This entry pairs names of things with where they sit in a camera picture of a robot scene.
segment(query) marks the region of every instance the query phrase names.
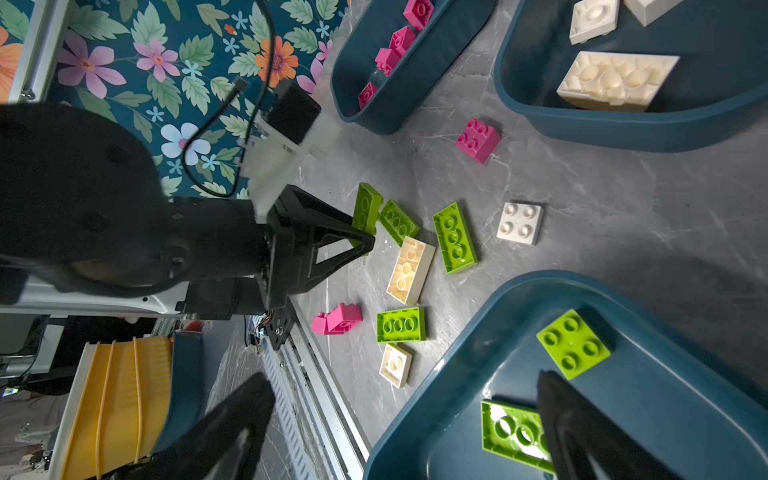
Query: gray marble surface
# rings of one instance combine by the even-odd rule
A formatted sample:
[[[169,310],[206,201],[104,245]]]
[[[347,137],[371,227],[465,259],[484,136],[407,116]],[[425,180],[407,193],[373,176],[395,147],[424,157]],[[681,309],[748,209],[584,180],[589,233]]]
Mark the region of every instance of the gray marble surface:
[[[355,0],[315,93],[333,112],[329,73],[367,1]],[[295,183],[352,213],[359,182],[370,182],[422,225],[437,245],[432,215],[464,209],[480,264],[454,276],[435,260],[421,296],[429,339],[411,343],[413,364],[398,390],[379,376],[383,347],[375,315],[399,304],[386,294],[399,248],[379,227],[376,247],[297,297],[307,325],[337,303],[362,305],[365,321],[344,336],[316,336],[364,435],[375,444],[397,412],[489,295],[533,270],[593,276],[768,387],[765,320],[768,270],[768,118],[712,147],[649,154],[542,136],[498,99],[492,69],[517,0],[500,0],[488,24],[403,128],[380,137],[345,124],[331,158],[309,159]],[[454,146],[472,117],[501,126],[486,165]],[[545,205],[538,244],[495,237],[504,202]]]

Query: green 2x4 brick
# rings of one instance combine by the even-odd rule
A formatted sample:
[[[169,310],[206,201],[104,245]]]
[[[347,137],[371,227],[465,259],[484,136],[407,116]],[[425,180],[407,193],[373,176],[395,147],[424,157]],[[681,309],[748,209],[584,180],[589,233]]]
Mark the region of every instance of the green 2x4 brick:
[[[477,255],[475,245],[469,236],[464,214],[454,202],[438,212],[435,221],[435,232],[440,243],[445,271],[449,274],[459,273],[475,265]]]
[[[576,310],[567,311],[536,336],[569,380],[611,356]]]
[[[384,205],[382,213],[379,215],[379,222],[401,247],[406,237],[415,238],[421,231],[416,222],[411,220],[411,217],[392,200],[388,200]]]
[[[488,400],[481,409],[483,450],[554,474],[537,412]]]
[[[376,342],[423,342],[427,338],[423,307],[393,310],[376,315]]]

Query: green leaf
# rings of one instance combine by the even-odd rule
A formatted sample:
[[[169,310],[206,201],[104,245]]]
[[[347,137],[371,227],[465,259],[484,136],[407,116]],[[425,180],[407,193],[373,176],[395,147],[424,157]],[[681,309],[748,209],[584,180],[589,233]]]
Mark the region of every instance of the green leaf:
[[[154,75],[150,75],[147,77],[147,90],[152,93],[152,98],[157,100],[162,108],[168,110],[174,118],[179,118],[181,95],[173,78],[166,77],[165,81],[160,83]]]
[[[118,122],[115,120],[114,115],[112,114],[112,110],[109,107],[109,103],[105,99],[97,97],[84,88],[77,87],[75,90],[78,93],[78,97],[80,97],[80,101],[83,102],[83,107],[85,107],[85,110],[99,114],[102,117],[108,118],[115,123]]]
[[[210,26],[220,37],[222,36],[221,27],[219,26],[218,21],[229,18],[230,16],[228,13],[222,12],[221,10],[216,10],[216,7],[210,3],[203,3],[198,5],[197,13],[200,14],[200,18],[203,19],[203,23],[205,25]]]
[[[253,39],[261,43],[263,39],[270,36],[270,28],[266,24],[266,18],[264,18],[264,14],[259,10],[259,5],[256,5],[255,2],[248,19],[250,20],[250,30],[253,32]]]
[[[243,46],[248,51],[252,51],[253,53],[259,53],[259,51],[261,50],[261,47],[259,46],[259,42],[254,37],[251,37],[249,35],[243,34],[243,39],[240,40],[240,43],[243,44]]]
[[[160,179],[160,185],[163,187],[163,193],[166,197],[170,197],[176,193],[176,190],[179,189],[179,185],[181,184],[181,178],[182,177],[162,177]]]
[[[306,27],[294,27],[293,31],[286,33],[285,39],[304,53],[311,54],[317,51],[317,35]]]
[[[232,161],[240,152],[240,147],[222,148],[219,153],[216,154],[216,160],[218,161]]]
[[[184,77],[181,81],[181,90],[190,99],[192,105],[199,108],[203,115],[208,113],[208,104],[210,103],[210,97],[208,96],[208,89],[205,86],[205,82],[200,78]]]
[[[5,25],[9,34],[19,40],[24,41],[27,37],[29,17],[8,0],[0,0],[0,22]]]
[[[128,29],[120,22],[109,18],[107,12],[94,10],[93,5],[78,7],[73,5],[74,11],[69,20],[69,28],[88,40],[105,40],[117,38],[115,35],[128,33]]]
[[[228,132],[230,132],[235,137],[245,138],[245,132],[248,130],[248,120],[245,118],[235,117],[234,115],[230,115],[229,117],[224,117],[222,115],[219,118],[221,119],[221,123],[224,124],[224,127]]]
[[[339,9],[339,0],[317,0],[315,2],[317,13],[325,20],[333,20],[336,10]]]
[[[134,14],[134,10],[139,8],[138,0],[118,0],[120,2],[120,20],[125,23]]]
[[[134,127],[141,132],[148,143],[152,142],[152,122],[142,117],[137,111],[134,111]]]
[[[213,145],[217,143],[224,136],[224,134],[226,134],[226,132],[227,131],[225,130],[216,130],[216,131],[206,130],[200,136],[200,139],[205,140],[209,144]]]
[[[189,60],[191,64],[201,67],[210,65],[209,60],[214,57],[214,36],[200,38],[195,35],[179,46],[179,61]]]
[[[228,73],[240,74],[244,77],[253,77],[259,73],[261,67],[256,65],[256,55],[252,51],[245,51],[232,60]]]
[[[131,36],[137,43],[143,43],[149,46],[149,41],[156,38],[161,45],[165,45],[168,37],[165,36],[165,24],[160,22],[160,16],[157,9],[149,2],[144,13],[138,12],[134,18],[134,27],[131,29]]]
[[[152,100],[152,97],[147,94],[135,94],[134,92],[128,90],[115,95],[114,97],[112,97],[112,100],[116,101],[117,103],[123,104],[126,107],[136,108],[139,105],[146,103],[149,100]]]
[[[170,10],[170,14],[174,16],[176,21],[177,22],[180,21],[181,10],[179,10],[179,2],[177,2],[177,0],[163,0],[163,2],[165,2],[165,5],[168,6],[168,10]]]

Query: dark teal tray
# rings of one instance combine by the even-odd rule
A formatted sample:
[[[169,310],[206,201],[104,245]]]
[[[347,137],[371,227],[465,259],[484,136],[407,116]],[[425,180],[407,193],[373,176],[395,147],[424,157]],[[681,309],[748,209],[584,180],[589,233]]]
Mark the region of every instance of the dark teal tray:
[[[391,75],[376,69],[376,54],[387,48],[392,33],[409,25],[402,12],[408,0],[372,0],[344,44],[331,75],[339,116],[374,134],[400,128],[432,86],[488,21],[496,0],[433,0],[427,28],[402,57]],[[360,110],[357,96],[372,81],[379,90]]]
[[[690,480],[768,478],[766,410],[621,294],[562,271],[491,295],[384,432],[364,478],[541,480],[482,449],[480,404],[535,408],[540,371],[559,373],[536,333],[571,308],[613,352],[571,385],[650,454]]]

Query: white flower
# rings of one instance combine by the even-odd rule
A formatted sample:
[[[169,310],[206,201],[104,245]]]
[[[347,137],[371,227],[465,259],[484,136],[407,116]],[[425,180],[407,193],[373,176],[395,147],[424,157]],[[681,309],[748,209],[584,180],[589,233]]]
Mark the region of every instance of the white flower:
[[[181,125],[181,131],[173,125],[165,125],[160,130],[160,135],[164,139],[168,140],[168,143],[163,144],[160,149],[168,158],[176,158],[181,155],[181,151],[184,149],[184,145],[187,144],[192,135],[197,132],[197,127],[193,124],[186,123]],[[187,165],[197,165],[197,154],[209,154],[210,144],[202,139],[197,139],[192,142],[187,155],[184,158],[184,163]]]

